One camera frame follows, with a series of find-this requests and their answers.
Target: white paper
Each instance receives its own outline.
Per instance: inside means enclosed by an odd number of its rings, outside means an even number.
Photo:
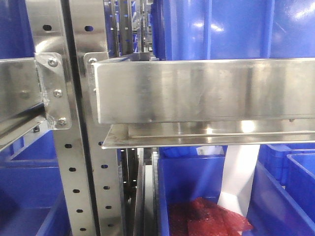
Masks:
[[[260,145],[228,146],[218,204],[246,217]]]

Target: blue plastic crate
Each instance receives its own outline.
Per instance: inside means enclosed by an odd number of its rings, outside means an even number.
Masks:
[[[217,202],[223,163],[223,157],[158,161],[162,236],[169,236],[168,204],[197,197]],[[315,223],[260,163],[255,170],[247,218],[255,229],[244,232],[243,236],[315,236]]]
[[[58,167],[0,167],[0,236],[65,236],[69,230]]]
[[[266,169],[286,186],[289,154],[315,152],[315,143],[261,145],[258,159]]]
[[[288,155],[286,190],[315,221],[315,153]]]
[[[190,146],[190,147],[160,147],[159,152],[161,158],[203,158],[206,155],[198,154],[197,148],[201,146]],[[221,146],[223,154],[226,154],[227,146]]]

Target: white label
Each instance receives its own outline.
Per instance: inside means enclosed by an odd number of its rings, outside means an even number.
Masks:
[[[224,154],[221,146],[202,146],[197,147],[196,149],[199,156]]]

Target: metal bracket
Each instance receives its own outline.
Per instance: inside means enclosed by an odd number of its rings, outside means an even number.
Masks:
[[[58,53],[36,53],[35,60],[48,128],[71,128],[71,114],[62,57]]]
[[[94,77],[94,66],[93,64],[101,61],[109,59],[108,53],[86,53],[83,57],[84,67],[86,70],[86,76],[88,78],[89,85],[89,96],[90,103],[92,109],[92,116],[95,124],[97,122],[97,102],[96,102],[96,86],[95,86],[95,77]]]

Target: bolt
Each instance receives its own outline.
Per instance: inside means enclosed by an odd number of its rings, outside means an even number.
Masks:
[[[51,67],[56,67],[58,65],[58,61],[56,58],[49,58],[48,59],[48,65]]]
[[[67,119],[62,117],[58,120],[58,125],[64,126],[67,124]]]
[[[96,58],[90,58],[90,59],[89,59],[89,64],[93,64],[93,63],[95,63],[95,62],[97,62],[97,59],[96,59]]]
[[[54,91],[54,96],[55,97],[62,97],[63,96],[63,92],[61,91],[61,89],[56,89]]]

